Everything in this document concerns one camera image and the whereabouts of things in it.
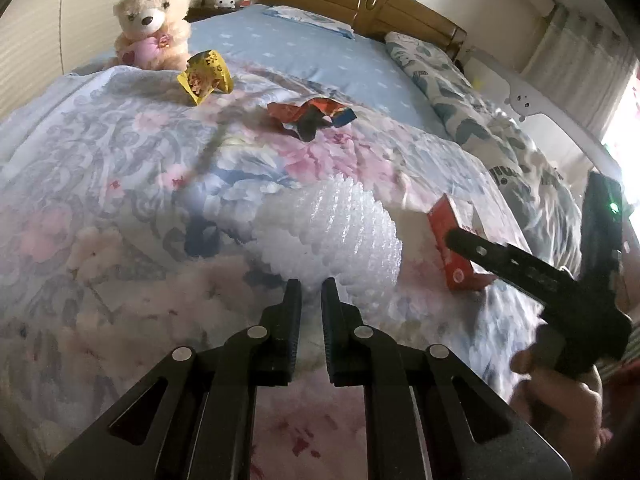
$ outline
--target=floral duvet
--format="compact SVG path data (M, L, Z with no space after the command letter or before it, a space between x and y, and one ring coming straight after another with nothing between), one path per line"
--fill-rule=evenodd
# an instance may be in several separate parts
M63 76L0 124L0 432L39 477L175 346L221 345L280 301L283 279L248 250L255 211L337 173L418 226L391 304L364 306L366 321L417 348L447 344L510 394L508 359L530 342L536 304L501 282L451 294L422 215L446 192L527 249L483 165L357 103L357 120L304 144L266 105L349 97L229 68L233 93L198 107L173 72ZM362 391L328 382L317 291L305 293L296 380L258 393L254 446L255 479L367 477Z

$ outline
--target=blue pillow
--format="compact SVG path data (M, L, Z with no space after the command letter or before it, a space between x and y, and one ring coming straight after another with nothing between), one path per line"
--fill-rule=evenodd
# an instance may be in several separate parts
M333 20L326 16L321 16L320 14L316 14L314 12L309 12L308 10L296 9L295 7L277 6L269 7L269 9L264 10L262 13L266 14L267 16L277 16L278 18L284 18L285 20L309 23L310 25L315 25L316 27L325 28L326 30L330 30L332 32L337 32L345 38L350 38L350 40L356 39L356 36L353 33L353 29L346 23Z

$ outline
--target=pink heart on teddy bear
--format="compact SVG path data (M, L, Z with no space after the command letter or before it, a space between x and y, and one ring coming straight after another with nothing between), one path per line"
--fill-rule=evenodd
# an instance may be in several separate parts
M133 50L129 50L128 52L125 52L122 55L122 62L125 65L129 65L129 66L133 66L133 63L136 60L136 54L133 52Z

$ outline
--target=curtain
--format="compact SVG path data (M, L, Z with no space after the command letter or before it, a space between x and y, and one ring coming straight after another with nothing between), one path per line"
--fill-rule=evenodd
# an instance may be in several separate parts
M522 76L602 140L637 63L626 38L558 6Z

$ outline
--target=bed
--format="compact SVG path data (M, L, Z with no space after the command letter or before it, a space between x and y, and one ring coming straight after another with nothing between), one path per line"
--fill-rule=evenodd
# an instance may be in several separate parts
M263 13L274 5L357 36ZM392 301L361 305L366 321L417 348L447 344L508 398L508 359L538 306L501 282L450 293L424 212L446 192L495 240L574 268L579 212L454 67L464 37L414 0L260 0L194 24L191 50L223 54L229 95L193 107L174 72L97 59L1 123L0 432L18 458L41 477L175 346L218 346L279 302L283 278L250 250L255 212L338 173L375 193L405 241ZM266 114L319 95L358 119L303 144ZM318 300L305 293L296 381L258 393L255 478L366 477L362 391L328 383Z

